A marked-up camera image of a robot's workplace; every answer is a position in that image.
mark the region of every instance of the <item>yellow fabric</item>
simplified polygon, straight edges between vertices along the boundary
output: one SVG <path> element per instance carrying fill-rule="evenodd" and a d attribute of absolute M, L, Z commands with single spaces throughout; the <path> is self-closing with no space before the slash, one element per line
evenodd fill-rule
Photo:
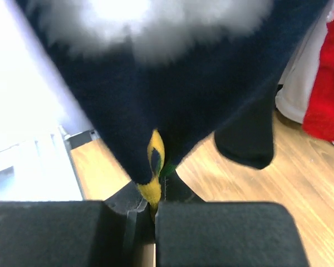
<path fill-rule="evenodd" d="M 153 170 L 153 168 L 151 167 L 152 170 L 151 181 L 146 185 L 137 185 L 137 188 L 141 192 L 142 196 L 146 199 L 146 201 L 150 204 L 151 212 L 153 213 L 154 217 L 154 215 L 157 212 L 158 203 L 160 202 L 162 194 L 161 185 L 159 182 L 159 175 L 165 160 L 165 149 L 163 140 L 157 130 L 154 130 L 152 132 L 151 140 L 147 149 L 147 155 L 150 165 L 151 165 L 151 157 L 153 150 L 156 150 L 159 154 L 161 168 L 158 170 Z"/>

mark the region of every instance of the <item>white wall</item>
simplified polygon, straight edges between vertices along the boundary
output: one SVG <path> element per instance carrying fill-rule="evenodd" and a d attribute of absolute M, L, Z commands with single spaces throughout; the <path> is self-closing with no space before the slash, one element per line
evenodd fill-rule
<path fill-rule="evenodd" d="M 92 128 L 13 0 L 0 0 L 0 149 L 62 125 Z"/>

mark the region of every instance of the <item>wooden floor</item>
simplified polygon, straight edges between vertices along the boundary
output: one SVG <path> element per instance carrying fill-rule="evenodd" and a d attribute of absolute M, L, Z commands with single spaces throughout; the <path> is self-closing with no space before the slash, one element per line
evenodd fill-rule
<path fill-rule="evenodd" d="M 334 146 L 275 115 L 276 157 L 255 171 L 215 150 L 212 137 L 178 168 L 180 177 L 208 201 L 263 200 L 283 204 L 294 216 L 312 267 L 334 267 Z M 101 141 L 72 151 L 87 199 L 106 199 L 128 182 Z"/>

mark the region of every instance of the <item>red fabric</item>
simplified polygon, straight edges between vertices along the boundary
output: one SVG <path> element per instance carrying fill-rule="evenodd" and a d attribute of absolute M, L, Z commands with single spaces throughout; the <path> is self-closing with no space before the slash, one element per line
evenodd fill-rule
<path fill-rule="evenodd" d="M 334 20 L 328 24 L 303 129 L 316 138 L 334 141 Z"/>

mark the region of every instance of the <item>white fluffy trim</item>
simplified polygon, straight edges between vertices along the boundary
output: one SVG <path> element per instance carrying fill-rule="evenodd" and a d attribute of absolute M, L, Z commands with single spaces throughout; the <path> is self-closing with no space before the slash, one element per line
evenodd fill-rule
<path fill-rule="evenodd" d="M 167 64 L 197 42 L 245 36 L 270 14 L 274 0 L 30 0 L 50 43 L 94 58 L 129 45 L 136 60 Z"/>

